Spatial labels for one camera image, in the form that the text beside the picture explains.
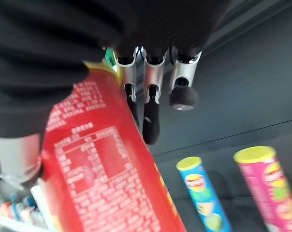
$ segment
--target black rubber fingertip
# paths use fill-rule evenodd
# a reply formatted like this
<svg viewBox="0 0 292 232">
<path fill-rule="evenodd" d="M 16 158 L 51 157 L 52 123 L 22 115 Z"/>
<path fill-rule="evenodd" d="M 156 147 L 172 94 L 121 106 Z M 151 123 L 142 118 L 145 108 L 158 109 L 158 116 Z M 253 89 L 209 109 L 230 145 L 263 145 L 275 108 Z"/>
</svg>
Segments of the black rubber fingertip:
<svg viewBox="0 0 292 232">
<path fill-rule="evenodd" d="M 170 94 L 170 106 L 177 110 L 191 110 L 199 102 L 198 93 L 189 86 L 177 86 Z"/>
<path fill-rule="evenodd" d="M 158 140 L 159 134 L 159 104 L 153 97 L 144 105 L 143 139 L 146 144 L 153 145 Z"/>
</svg>

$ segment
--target store shelf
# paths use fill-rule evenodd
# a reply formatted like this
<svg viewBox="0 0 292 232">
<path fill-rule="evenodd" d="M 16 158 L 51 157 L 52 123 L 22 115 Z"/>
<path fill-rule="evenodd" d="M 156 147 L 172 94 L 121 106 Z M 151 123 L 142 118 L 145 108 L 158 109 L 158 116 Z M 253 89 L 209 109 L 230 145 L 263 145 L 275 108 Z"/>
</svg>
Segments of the store shelf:
<svg viewBox="0 0 292 232">
<path fill-rule="evenodd" d="M 0 226 L 16 232 L 50 232 L 49 230 L 36 227 L 27 223 L 15 221 L 8 217 L 0 216 Z"/>
</svg>

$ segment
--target nutrition facts label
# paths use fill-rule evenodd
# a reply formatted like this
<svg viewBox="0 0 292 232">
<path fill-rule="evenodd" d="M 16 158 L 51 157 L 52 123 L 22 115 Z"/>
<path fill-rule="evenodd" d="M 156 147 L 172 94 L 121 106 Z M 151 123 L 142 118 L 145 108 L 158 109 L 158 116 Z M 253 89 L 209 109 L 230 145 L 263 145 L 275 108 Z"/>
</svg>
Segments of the nutrition facts label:
<svg viewBox="0 0 292 232">
<path fill-rule="evenodd" d="M 86 232 L 159 232 L 161 227 L 116 127 L 55 144 L 58 163 Z"/>
<path fill-rule="evenodd" d="M 76 84 L 74 92 L 65 101 L 54 106 L 46 131 L 66 125 L 67 118 L 104 107 L 106 105 L 102 94 L 94 81 Z"/>
</svg>

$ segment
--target blue chip can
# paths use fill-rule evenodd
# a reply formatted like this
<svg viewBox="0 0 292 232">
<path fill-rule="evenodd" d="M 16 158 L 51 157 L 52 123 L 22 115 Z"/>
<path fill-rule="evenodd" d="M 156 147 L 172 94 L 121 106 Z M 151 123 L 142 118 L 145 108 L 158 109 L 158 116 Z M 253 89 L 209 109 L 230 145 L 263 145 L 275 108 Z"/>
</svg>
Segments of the blue chip can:
<svg viewBox="0 0 292 232">
<path fill-rule="evenodd" d="M 200 157 L 182 159 L 176 165 L 207 232 L 232 232 Z"/>
</svg>

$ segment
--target red snack can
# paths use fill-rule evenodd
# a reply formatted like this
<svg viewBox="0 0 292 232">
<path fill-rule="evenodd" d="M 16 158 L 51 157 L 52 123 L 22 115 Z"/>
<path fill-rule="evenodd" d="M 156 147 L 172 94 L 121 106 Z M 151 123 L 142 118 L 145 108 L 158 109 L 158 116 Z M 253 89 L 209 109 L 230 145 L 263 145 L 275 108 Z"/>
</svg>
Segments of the red snack can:
<svg viewBox="0 0 292 232">
<path fill-rule="evenodd" d="M 186 231 L 112 73 L 93 70 L 54 107 L 42 157 L 58 231 Z"/>
</svg>

